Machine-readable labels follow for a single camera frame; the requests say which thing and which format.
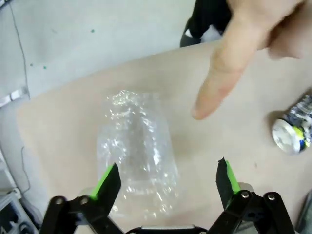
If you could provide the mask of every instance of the screw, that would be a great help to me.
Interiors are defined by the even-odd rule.
[[[249,197],[248,192],[246,192],[246,191],[242,192],[242,197],[243,198],[248,198]]]
[[[58,198],[56,201],[55,201],[56,204],[60,205],[63,203],[63,199],[62,198]]]
[[[84,205],[84,204],[86,204],[88,201],[89,201],[88,198],[84,197],[84,198],[80,201],[80,203],[81,203],[81,205]]]
[[[269,194],[268,195],[268,199],[273,201],[273,200],[275,200],[275,196],[273,194]]]

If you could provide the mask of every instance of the transparent plastic wrapper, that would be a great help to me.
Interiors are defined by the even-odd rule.
[[[107,124],[97,139],[98,177],[116,163],[122,184],[110,215],[149,219],[170,214],[179,176],[159,96],[123,90],[107,97],[105,109]]]

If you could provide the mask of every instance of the green tape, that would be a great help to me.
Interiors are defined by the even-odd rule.
[[[233,190],[233,194],[237,194],[240,191],[240,186],[236,180],[236,177],[234,175],[234,172],[230,166],[229,161],[225,161],[226,165],[227,165],[227,172],[228,172],[228,178],[231,182],[231,186],[232,186],[232,190]]]
[[[93,200],[97,200],[98,199],[98,191],[101,188],[102,184],[104,183],[104,181],[106,180],[108,174],[111,172],[113,168],[113,165],[109,166],[106,170],[106,172],[103,174],[101,180],[97,183],[96,187],[92,190],[91,194],[90,194],[90,198]]]

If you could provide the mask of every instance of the white sock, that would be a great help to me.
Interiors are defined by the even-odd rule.
[[[185,35],[188,36],[189,38],[193,38],[193,36],[192,36],[192,34],[191,34],[189,29],[186,30]]]

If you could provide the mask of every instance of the person's leg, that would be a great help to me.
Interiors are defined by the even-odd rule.
[[[222,34],[231,19],[226,0],[196,0],[193,14],[189,18],[180,47],[199,44],[201,37],[211,25]]]

